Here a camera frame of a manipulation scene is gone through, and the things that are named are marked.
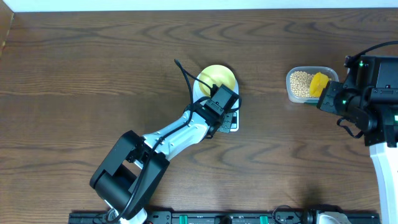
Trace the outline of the yellow measuring scoop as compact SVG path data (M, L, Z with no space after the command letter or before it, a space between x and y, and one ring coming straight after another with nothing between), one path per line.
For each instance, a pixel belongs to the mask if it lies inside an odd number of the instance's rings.
M309 94L311 97L320 97L323 89L330 81L329 77L321 72L316 73L310 83Z

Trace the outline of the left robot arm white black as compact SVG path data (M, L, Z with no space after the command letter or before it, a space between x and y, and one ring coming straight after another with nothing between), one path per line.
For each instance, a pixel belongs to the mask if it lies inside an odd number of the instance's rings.
M184 149L211 139L239 109L240 97L221 85L211 96L190 103L165 128L143 136L124 133L90 179L90 186L110 206L106 223L144 223L144 207L170 160Z

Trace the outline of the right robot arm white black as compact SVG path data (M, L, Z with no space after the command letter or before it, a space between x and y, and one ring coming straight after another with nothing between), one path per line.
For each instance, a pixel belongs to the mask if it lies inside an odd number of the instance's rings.
M353 123L364 138L376 171L381 221L397 223L397 57L347 57L348 76L330 81L317 108Z

